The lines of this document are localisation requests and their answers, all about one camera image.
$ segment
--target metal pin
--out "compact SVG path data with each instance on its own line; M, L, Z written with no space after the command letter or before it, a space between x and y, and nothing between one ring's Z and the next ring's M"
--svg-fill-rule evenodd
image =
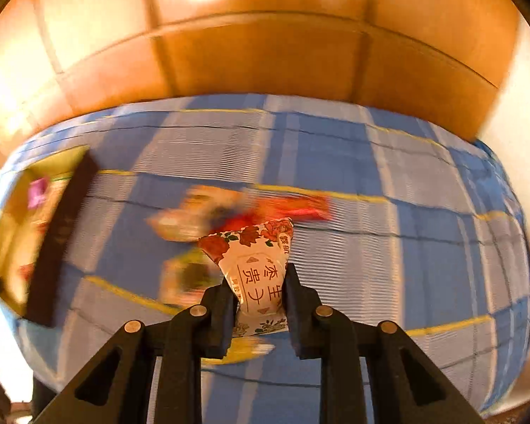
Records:
M316 308L316 313L320 317L330 317L334 313L334 310L329 306L321 305Z
M201 317L206 314L206 308L202 305L196 305L190 308L191 316Z
M389 335L392 335L397 331L397 324L395 322L391 322L390 320L385 320L381 324L381 330L383 330L385 333L388 333Z
M126 325L124 325L124 330L128 333L136 333L141 328L141 322L138 320L130 320Z

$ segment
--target blue and white checkered cloth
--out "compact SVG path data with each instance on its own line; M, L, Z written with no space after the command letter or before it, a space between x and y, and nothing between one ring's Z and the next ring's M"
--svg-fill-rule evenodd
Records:
M325 192L334 218L296 224L290 254L325 304L359 322L398 322L476 409L495 403L519 374L530 339L523 215L483 145L332 101L158 100L32 137L1 171L0 208L27 164L83 144L103 172L64 257L56 326L11 315L25 358L48 385L62 388L124 322L170 317L146 301L158 296L163 262L192 246L162 240L145 219L178 207L195 184ZM270 354L204 371L206 423L317 419L319 362L298 361L287 333L267 341Z

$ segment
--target open cardboard box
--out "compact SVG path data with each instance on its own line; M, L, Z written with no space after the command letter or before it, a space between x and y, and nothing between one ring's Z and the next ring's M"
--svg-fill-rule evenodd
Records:
M53 153L20 173L0 216L0 277L3 282L0 297L20 317L53 325L63 254L97 171L98 165L89 148L78 146ZM40 234L32 224L34 211L28 210L29 185L41 177L70 177L45 234ZM18 269L31 262L34 262L34 271L28 282Z

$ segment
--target white floral snack packet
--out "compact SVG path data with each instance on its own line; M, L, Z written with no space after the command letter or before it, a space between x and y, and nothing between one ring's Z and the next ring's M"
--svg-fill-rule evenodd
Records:
M292 237L283 218L198 240L240 302L234 337L287 330L282 288Z

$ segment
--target white wall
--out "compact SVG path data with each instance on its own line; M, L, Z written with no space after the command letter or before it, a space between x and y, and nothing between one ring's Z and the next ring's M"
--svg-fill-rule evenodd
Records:
M530 240L530 27L523 18L509 75L480 138L495 151L506 169L522 204ZM529 398L530 354L502 408L511 408Z

